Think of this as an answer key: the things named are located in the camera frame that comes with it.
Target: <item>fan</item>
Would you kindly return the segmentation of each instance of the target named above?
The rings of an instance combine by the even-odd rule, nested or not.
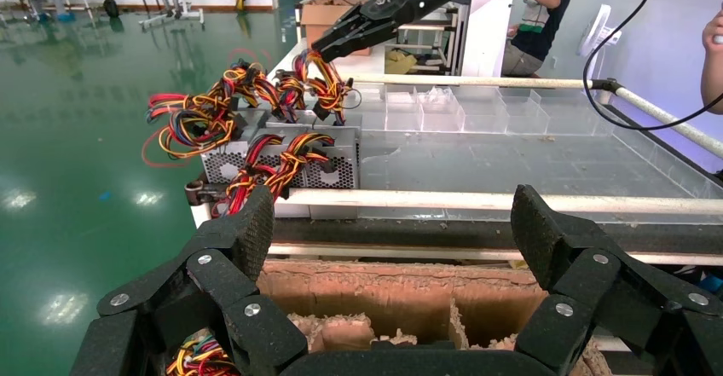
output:
[[[577,49],[577,54],[579,56],[590,56],[595,48],[597,48],[600,43],[602,43],[610,35],[610,33],[613,32],[615,28],[605,26],[608,23],[611,11],[612,7],[610,5],[600,5],[598,15],[590,21],[590,24],[587,25],[587,29],[582,33],[580,47]],[[616,33],[605,46],[615,45],[617,41],[620,40],[621,35],[621,32]],[[598,56],[599,53],[593,57],[593,62],[590,65],[590,73],[587,75],[588,78],[592,77],[592,74],[595,72],[595,66],[598,63]]]

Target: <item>metal bar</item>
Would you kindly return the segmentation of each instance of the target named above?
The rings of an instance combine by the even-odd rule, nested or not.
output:
[[[649,114],[663,124],[672,123],[678,120],[678,118],[672,114],[665,112],[660,107],[655,106],[630,90],[620,88],[615,92],[615,94],[620,96],[622,99],[629,101],[638,109]],[[709,152],[723,159],[723,142],[715,140],[711,136],[707,136],[705,133],[687,123],[679,124],[673,127],[673,129],[681,135],[687,137],[691,142],[696,143],[698,146],[705,148]]]
[[[369,84],[432,84],[450,86],[502,86],[507,88],[582,89],[580,79],[478,78],[469,76],[388,75],[343,73],[345,78]],[[593,81],[587,84],[592,88]]]
[[[431,45],[408,45],[406,43],[385,43],[385,48],[434,49]]]
[[[402,25],[399,27],[399,29],[403,29],[405,31],[442,31],[444,32],[446,26],[444,25],[415,25],[415,24],[408,24],[408,25]]]
[[[341,246],[330,244],[272,244],[271,255],[325,256],[353,258],[465,259],[477,261],[523,261],[517,250],[485,248],[443,248],[420,246]],[[630,252],[643,263],[661,265],[723,266],[723,256],[707,254],[661,254]]]
[[[448,54],[449,54],[450,60],[454,56],[454,49],[457,44],[457,31],[459,30],[459,27],[457,26],[457,14],[452,14],[452,26],[454,27],[454,31],[449,33],[449,40],[448,40]],[[450,75],[454,75],[454,65],[445,63],[444,66],[449,68]]]
[[[455,210],[510,211],[514,194],[439,193],[426,191],[331,190],[292,188],[279,204],[339,205],[354,207],[449,208]],[[559,212],[614,212],[677,215],[723,215],[723,200],[545,195]]]

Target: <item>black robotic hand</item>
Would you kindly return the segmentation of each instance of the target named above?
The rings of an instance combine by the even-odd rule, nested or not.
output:
[[[369,0],[342,16],[311,48],[326,62],[392,39],[399,26],[419,20],[450,0]]]

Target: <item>transparent plastic container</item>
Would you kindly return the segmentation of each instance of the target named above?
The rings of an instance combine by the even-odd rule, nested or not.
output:
[[[510,122],[498,88],[461,86],[453,90],[465,112],[465,133],[505,133]]]
[[[386,87],[386,130],[422,130],[422,106],[413,86],[389,84]]]
[[[417,100],[424,114],[423,131],[462,131],[465,112],[450,88],[434,88],[426,93],[418,93]]]
[[[593,136],[601,120],[582,95],[545,97],[541,99],[540,107],[550,116],[548,135]]]
[[[510,121],[507,125],[508,135],[544,135],[550,116],[540,107],[540,95],[533,90],[525,96],[502,96]]]
[[[358,84],[355,89],[361,94],[361,105],[353,109],[353,112],[362,113],[361,128],[363,130],[384,130],[386,127],[385,86],[383,84]],[[345,106],[353,107],[359,103],[358,99],[350,99],[350,101],[353,101],[354,104]]]

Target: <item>brown cardboard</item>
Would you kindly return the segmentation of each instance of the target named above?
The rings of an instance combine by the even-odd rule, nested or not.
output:
[[[268,260],[257,285],[290,314],[312,352],[445,339],[463,350],[511,350],[547,296],[527,270],[434,264]],[[573,374],[611,375],[594,346]]]
[[[352,6],[366,0],[311,0],[301,9],[301,25],[306,28],[306,40],[309,46],[316,42],[324,32],[346,14]],[[352,55],[369,56],[372,49],[357,50]]]

